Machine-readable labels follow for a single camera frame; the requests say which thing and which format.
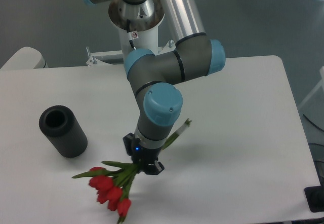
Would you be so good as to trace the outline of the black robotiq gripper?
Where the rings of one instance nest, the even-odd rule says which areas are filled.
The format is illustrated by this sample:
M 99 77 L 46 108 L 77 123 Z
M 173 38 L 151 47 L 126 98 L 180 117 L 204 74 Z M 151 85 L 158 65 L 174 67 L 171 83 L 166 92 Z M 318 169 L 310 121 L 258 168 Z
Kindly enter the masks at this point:
M 134 164 L 138 164 L 140 170 L 147 175 L 159 175 L 164 171 L 164 165 L 158 160 L 161 148 L 148 149 L 140 145 L 140 139 L 133 133 L 123 137 L 126 152 Z

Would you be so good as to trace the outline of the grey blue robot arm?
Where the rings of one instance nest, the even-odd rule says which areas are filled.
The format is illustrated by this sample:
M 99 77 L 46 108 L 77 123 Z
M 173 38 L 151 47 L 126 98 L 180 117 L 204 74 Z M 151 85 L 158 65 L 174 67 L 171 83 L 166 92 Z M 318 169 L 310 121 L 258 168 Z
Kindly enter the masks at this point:
M 148 175 L 164 166 L 158 155 L 178 119 L 183 98 L 175 85 L 221 71 L 225 51 L 207 37 L 194 0 L 84 0 L 110 2 L 109 18 L 123 31 L 124 68 L 140 116 L 134 133 L 123 138 L 127 154 Z M 163 53 L 156 42 L 139 36 L 169 20 L 175 48 Z

